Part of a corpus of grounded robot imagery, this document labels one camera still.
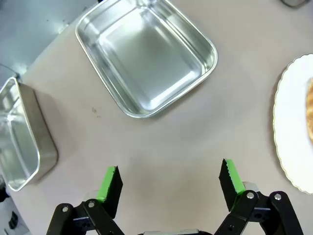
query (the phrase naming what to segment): beige table surface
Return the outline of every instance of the beige table surface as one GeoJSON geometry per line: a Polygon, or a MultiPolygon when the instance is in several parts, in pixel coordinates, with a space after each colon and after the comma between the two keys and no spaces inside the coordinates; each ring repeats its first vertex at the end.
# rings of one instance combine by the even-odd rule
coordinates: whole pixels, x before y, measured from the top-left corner
{"type": "MultiPolygon", "coordinates": [[[[65,30],[23,77],[36,90],[59,151],[57,165],[12,197],[34,235],[55,207],[77,206],[118,165],[124,182],[116,222],[127,235],[199,228],[214,233],[227,208],[218,180],[232,158],[265,195],[285,191],[304,234],[313,234],[313,196],[292,186],[272,130],[280,73],[313,52],[313,2],[293,10],[278,0],[174,0],[219,52],[211,76],[150,119],[126,116],[75,37],[65,30]]],[[[263,234],[258,224],[244,234],[263,234]]]]}

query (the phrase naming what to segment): stainless steel tray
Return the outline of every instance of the stainless steel tray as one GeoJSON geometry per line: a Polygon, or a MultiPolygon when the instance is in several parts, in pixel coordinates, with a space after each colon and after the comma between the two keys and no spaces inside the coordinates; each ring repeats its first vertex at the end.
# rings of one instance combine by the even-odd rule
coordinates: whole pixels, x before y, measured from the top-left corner
{"type": "Polygon", "coordinates": [[[0,91],[0,168],[19,191],[42,177],[57,161],[57,151],[34,91],[9,78],[0,91]]]}
{"type": "Polygon", "coordinates": [[[118,106],[149,117],[176,101],[217,64],[217,51],[167,0],[105,0],[76,36],[118,106]]]}

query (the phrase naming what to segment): gray floor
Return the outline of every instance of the gray floor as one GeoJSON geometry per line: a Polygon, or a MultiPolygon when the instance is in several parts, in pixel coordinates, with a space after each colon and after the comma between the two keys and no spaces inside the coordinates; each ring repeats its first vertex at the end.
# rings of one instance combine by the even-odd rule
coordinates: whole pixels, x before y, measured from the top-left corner
{"type": "MultiPolygon", "coordinates": [[[[0,0],[0,64],[24,74],[64,28],[96,0],[0,0]]],[[[0,65],[0,86],[14,75],[0,65]]]]}

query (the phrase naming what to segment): rectangular metal pan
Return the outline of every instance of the rectangular metal pan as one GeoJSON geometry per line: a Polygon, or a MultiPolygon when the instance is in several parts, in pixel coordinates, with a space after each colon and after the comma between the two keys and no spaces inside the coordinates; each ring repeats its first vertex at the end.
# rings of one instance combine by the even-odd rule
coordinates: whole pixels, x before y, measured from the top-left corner
{"type": "Polygon", "coordinates": [[[42,177],[57,161],[57,150],[34,91],[9,78],[0,91],[0,168],[19,191],[42,177]]]}
{"type": "Polygon", "coordinates": [[[218,60],[211,41],[167,0],[105,0],[79,21],[76,36],[118,106],[135,118],[182,97],[218,60]]]}

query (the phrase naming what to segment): green tape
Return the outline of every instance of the green tape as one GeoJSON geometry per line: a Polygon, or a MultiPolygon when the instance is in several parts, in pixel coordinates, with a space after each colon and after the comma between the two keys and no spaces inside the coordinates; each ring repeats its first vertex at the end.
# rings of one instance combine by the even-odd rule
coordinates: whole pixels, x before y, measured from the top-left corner
{"type": "Polygon", "coordinates": [[[236,190],[236,193],[242,194],[246,189],[245,189],[243,182],[241,181],[241,179],[239,177],[239,174],[237,172],[235,164],[233,163],[233,161],[231,159],[226,159],[226,163],[227,163],[229,176],[230,176],[231,181],[233,183],[233,186],[236,190]]]}
{"type": "Polygon", "coordinates": [[[110,166],[107,170],[107,173],[102,181],[101,187],[98,191],[97,200],[99,202],[104,202],[107,199],[109,188],[115,173],[115,166],[110,166]]]}

